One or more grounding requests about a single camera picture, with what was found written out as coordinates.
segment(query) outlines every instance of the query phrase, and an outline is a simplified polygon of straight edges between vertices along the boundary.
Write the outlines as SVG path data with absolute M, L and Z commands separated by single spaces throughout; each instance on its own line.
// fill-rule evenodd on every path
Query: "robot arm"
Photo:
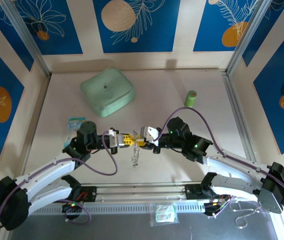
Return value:
M 116 154 L 118 148 L 129 147 L 134 141 L 142 149 L 153 150 L 154 154 L 160 154 L 162 148 L 180 149 L 181 154 L 192 162 L 219 167 L 238 177 L 225 177 L 208 172 L 200 188 L 186 185 L 185 195 L 188 200 L 232 195 L 258 201 L 267 211 L 278 214 L 282 212 L 284 189 L 273 179 L 260 173 L 260 170 L 269 172 L 284 183 L 284 168 L 281 165 L 253 163 L 257 166 L 253 171 L 252 168 L 229 160 L 223 155 L 206 157 L 207 148 L 213 144 L 210 140 L 192 134 L 189 126 L 179 117 L 172 118 L 167 128 L 168 133 L 158 138 L 160 128 L 142 127 L 139 139 L 133 139 L 131 135 L 120 134 L 113 128 L 103 135 L 97 135 L 96 124 L 91 121 L 84 122 L 76 137 L 51 162 L 14 180 L 7 176 L 0 181 L 0 222 L 7 230 L 13 230 L 39 208 L 62 199 L 76 201 L 80 195 L 81 184 L 67 174 L 85 164 L 91 157 L 92 150 L 107 148 L 111 154 Z M 236 157 L 252 164 L 240 156 Z

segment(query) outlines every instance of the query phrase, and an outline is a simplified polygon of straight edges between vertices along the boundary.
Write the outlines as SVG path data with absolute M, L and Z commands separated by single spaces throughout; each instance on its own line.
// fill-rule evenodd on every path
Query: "white table surface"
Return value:
M 231 105 L 218 70 L 139 70 L 123 73 L 133 83 L 136 99 L 105 118 L 97 116 L 87 104 L 80 84 L 98 72 L 53 73 L 44 105 L 36 128 L 34 141 L 26 163 L 25 173 L 30 172 L 56 157 L 63 149 L 71 117 L 86 117 L 97 125 L 97 133 L 102 134 L 110 127 L 120 133 L 140 132 L 142 126 L 163 127 L 167 117 L 182 107 L 187 91 L 195 90 L 194 105 L 208 121 L 219 145 L 235 154 L 245 157 L 240 135 Z M 205 124 L 190 110 L 176 114 L 187 123 L 198 136 L 211 139 Z M 217 153 L 210 146 L 207 155 Z M 114 155 L 118 163 L 118 173 L 102 176 L 85 166 L 72 172 L 80 183 L 162 183 L 201 181 L 204 175 L 216 169 L 191 162 L 170 149 L 162 149 L 161 154 L 140 151 L 139 165 L 133 168 L 131 157 L 133 147 L 118 149 Z M 87 161 L 92 167 L 111 173 L 114 165 L 106 151 L 100 151 Z

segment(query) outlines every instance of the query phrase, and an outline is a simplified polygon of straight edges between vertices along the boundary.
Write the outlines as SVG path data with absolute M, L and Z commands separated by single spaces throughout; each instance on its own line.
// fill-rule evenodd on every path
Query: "green tape roll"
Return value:
M 194 103 L 196 102 L 197 95 L 198 94 L 196 91 L 193 91 L 193 90 L 188 91 L 185 102 L 184 102 L 184 106 L 192 108 Z

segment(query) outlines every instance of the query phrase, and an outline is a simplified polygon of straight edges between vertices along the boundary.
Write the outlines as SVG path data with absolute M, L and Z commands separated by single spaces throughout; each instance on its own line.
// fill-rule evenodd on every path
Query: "plastic bag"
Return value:
M 172 204 L 151 204 L 150 205 L 151 227 L 167 224 L 178 224 L 177 205 Z
M 82 123 L 86 121 L 85 117 L 70 117 L 67 125 L 67 136 L 64 142 L 64 147 L 70 144 L 71 140 L 77 136 L 77 130 L 79 130 Z

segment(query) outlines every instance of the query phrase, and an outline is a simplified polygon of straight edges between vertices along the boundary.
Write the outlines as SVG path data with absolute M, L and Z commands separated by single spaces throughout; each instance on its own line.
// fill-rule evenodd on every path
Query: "mint green box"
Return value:
M 108 68 L 81 83 L 90 107 L 104 118 L 130 103 L 136 92 L 132 83 L 117 68 Z

